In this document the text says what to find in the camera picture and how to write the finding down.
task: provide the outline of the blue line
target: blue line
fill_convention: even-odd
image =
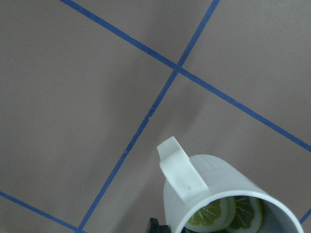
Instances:
[[[223,100],[227,101],[228,103],[232,104],[233,106],[237,107],[241,111],[245,112],[246,114],[250,115],[251,117],[255,118],[256,120],[260,121],[261,123],[265,124],[272,130],[278,132],[279,134],[283,135],[284,137],[290,139],[291,141],[295,142],[302,148],[306,149],[307,151],[311,152],[311,146],[307,143],[303,142],[299,138],[295,137],[291,133],[287,132],[286,130],[282,129],[281,127],[277,126],[276,124],[269,121],[267,118],[259,115],[258,113],[254,112],[253,110],[249,109],[245,105],[241,104],[240,102],[236,101],[229,95],[225,94],[224,92],[218,90],[217,88],[213,87],[212,85],[206,83],[202,79],[196,77],[195,75],[191,74],[190,72],[181,69],[180,73],[187,77],[188,79],[192,80],[193,82],[199,84],[201,87],[205,88],[206,90],[214,93],[216,96],[222,98]]]
[[[3,192],[0,191],[0,196],[2,196],[4,198],[6,198],[6,199],[8,199],[8,200],[18,204],[18,205],[21,205],[22,207],[25,207],[25,208],[27,208],[27,209],[29,209],[29,210],[31,210],[31,211],[33,211],[33,212],[43,216],[43,217],[46,217],[49,220],[52,220],[52,221],[54,221],[54,222],[56,222],[56,223],[58,223],[58,224],[60,224],[60,225],[62,225],[64,227],[67,227],[67,228],[69,228],[69,229],[71,229],[73,231],[77,230],[76,227],[70,225],[69,223],[66,223],[63,220],[60,220],[59,218],[56,218],[56,217],[54,217],[54,216],[52,216],[52,215],[50,215],[50,214],[48,214],[46,212],[43,212],[42,210],[39,210],[39,209],[37,209],[37,208],[35,208],[35,207],[33,207],[33,206],[31,206],[31,205],[21,201],[21,200],[18,200],[18,199],[14,198],[14,197],[6,194],[6,193],[3,193]]]
[[[185,51],[183,52],[182,56],[180,57],[177,65],[175,66],[174,70],[172,71],[171,75],[169,76],[168,80],[166,81],[164,87],[162,88],[162,90],[160,91],[160,93],[157,96],[156,100],[154,101],[153,105],[151,106],[148,114],[145,116],[145,118],[141,122],[141,124],[140,124],[139,128],[137,129],[136,133],[134,134],[132,140],[130,141],[130,143],[126,147],[126,149],[123,152],[122,156],[120,157],[120,159],[118,160],[117,164],[115,165],[115,167],[113,168],[112,172],[110,173],[109,177],[107,178],[107,180],[105,181],[104,185],[100,189],[98,195],[96,196],[95,200],[91,204],[88,212],[86,213],[86,215],[82,219],[82,221],[81,221],[81,223],[80,223],[76,233],[80,233],[82,231],[82,229],[84,228],[84,226],[86,225],[86,223],[90,219],[91,215],[93,214],[94,210],[96,209],[99,201],[102,199],[102,197],[105,194],[106,190],[108,189],[108,187],[112,183],[113,179],[115,178],[116,174],[118,173],[119,169],[121,168],[121,166],[122,166],[126,156],[132,150],[133,146],[137,142],[137,140],[140,137],[141,133],[146,128],[146,126],[147,126],[147,124],[149,122],[149,118],[152,117],[152,115],[154,114],[154,112],[156,111],[158,106],[160,105],[161,101],[163,100],[165,94],[167,93],[167,91],[169,90],[170,86],[172,85],[173,81],[175,80],[177,74],[179,73],[179,70],[181,69],[182,65],[184,64],[184,62],[186,61],[187,57],[189,56],[191,50],[193,49],[195,43],[198,40],[200,34],[202,33],[205,25],[207,24],[207,22],[209,21],[211,15],[215,11],[218,2],[219,2],[219,0],[214,0],[211,3],[211,5],[208,8],[207,12],[205,13],[202,21],[200,22],[197,30],[195,31],[193,37],[191,38],[190,42],[188,43]]]
[[[306,221],[306,219],[311,215],[311,208],[306,212],[305,215],[303,215],[303,217],[299,220],[300,224],[304,223],[304,221]]]
[[[157,53],[153,49],[149,48],[148,46],[142,44],[141,42],[137,41],[136,39],[130,37],[125,32],[121,31],[120,29],[116,28],[112,24],[108,23],[104,19],[98,17],[94,13],[90,12],[89,10],[85,9],[84,7],[80,6],[79,4],[75,3],[71,0],[60,0],[64,4],[68,5],[72,9],[76,10],[77,12],[80,12],[82,15],[88,17],[92,21],[98,23],[99,25],[103,26],[107,30],[111,31],[115,35],[121,37],[123,40],[129,42],[130,44],[134,45],[136,48],[144,51],[148,55],[156,58],[158,61],[162,62],[163,64],[167,65],[170,68],[175,68],[176,64],[166,57],[162,56],[161,54]]]

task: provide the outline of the cup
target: cup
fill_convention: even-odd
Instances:
[[[166,224],[181,233],[189,218],[212,201],[231,196],[261,199],[258,233],[303,233],[294,214],[224,160],[212,155],[188,157],[174,137],[157,147],[166,177],[163,190]]]

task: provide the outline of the lemon slice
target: lemon slice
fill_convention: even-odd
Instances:
[[[257,233],[262,226],[262,205],[258,198],[236,196],[236,215],[226,228],[229,233]]]
[[[195,212],[185,227],[197,233],[220,231],[229,226],[235,213],[234,197],[217,199]]]

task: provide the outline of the white handle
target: white handle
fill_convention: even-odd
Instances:
[[[174,137],[161,143],[157,150],[161,170],[183,202],[208,189]]]

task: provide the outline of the tiled surface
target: tiled surface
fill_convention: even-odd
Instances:
[[[175,63],[210,4],[78,3]],[[221,1],[183,68],[310,144],[310,10]],[[59,1],[7,2],[1,16],[0,191],[78,227],[172,70]],[[85,231],[164,224],[156,146],[172,135],[188,155],[225,159],[298,218],[311,207],[310,152],[178,75]],[[0,203],[8,233],[74,232]]]

